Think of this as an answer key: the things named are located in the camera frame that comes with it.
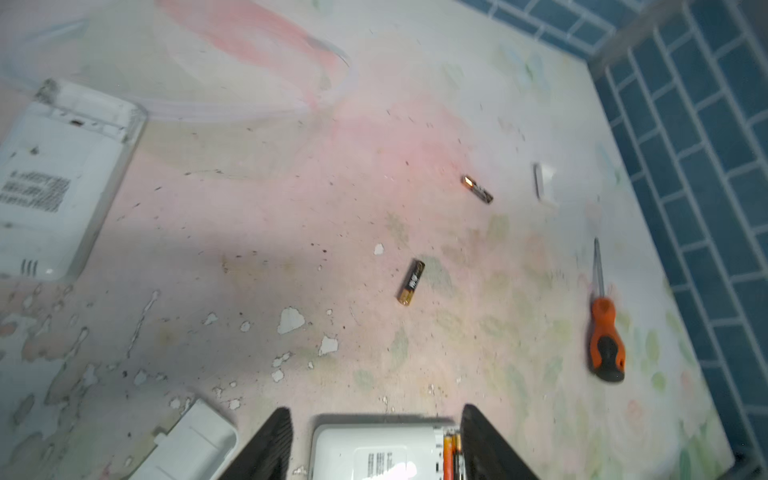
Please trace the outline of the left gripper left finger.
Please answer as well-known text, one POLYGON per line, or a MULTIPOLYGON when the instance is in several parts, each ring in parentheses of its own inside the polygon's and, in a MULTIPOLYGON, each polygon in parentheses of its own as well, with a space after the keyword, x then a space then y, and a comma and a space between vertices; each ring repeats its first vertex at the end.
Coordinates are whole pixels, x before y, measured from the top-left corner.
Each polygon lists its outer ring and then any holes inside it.
POLYGON ((285 480, 293 426, 290 410, 276 409, 220 476, 221 480, 285 480))

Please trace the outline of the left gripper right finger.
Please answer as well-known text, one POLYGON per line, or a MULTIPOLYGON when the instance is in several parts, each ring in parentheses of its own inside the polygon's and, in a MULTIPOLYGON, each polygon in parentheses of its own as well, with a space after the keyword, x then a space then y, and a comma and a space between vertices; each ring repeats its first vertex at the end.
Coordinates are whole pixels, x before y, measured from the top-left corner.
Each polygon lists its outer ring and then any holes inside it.
POLYGON ((473 404, 463 407, 460 433, 467 479, 538 480, 533 470, 473 404))

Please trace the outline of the white remote with display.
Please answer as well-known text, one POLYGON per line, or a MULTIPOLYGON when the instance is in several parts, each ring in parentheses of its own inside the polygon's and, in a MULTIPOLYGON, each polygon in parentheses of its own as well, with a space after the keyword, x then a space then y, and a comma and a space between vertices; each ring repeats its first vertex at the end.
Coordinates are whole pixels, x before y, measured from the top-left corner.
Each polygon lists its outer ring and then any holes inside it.
POLYGON ((443 438, 460 433, 444 423, 327 424, 313 436, 308 477, 443 479, 443 438))

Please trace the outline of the orange black screwdriver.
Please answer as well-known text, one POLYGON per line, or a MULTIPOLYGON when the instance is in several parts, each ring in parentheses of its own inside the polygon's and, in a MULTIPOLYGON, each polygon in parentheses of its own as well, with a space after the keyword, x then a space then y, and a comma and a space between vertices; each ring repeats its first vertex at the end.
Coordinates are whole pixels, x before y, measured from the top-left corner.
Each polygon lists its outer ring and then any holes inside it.
POLYGON ((607 383, 625 379, 626 351, 616 329, 617 311, 606 295, 600 242, 594 239, 593 294, 590 303, 592 327, 588 343, 591 371, 607 383))

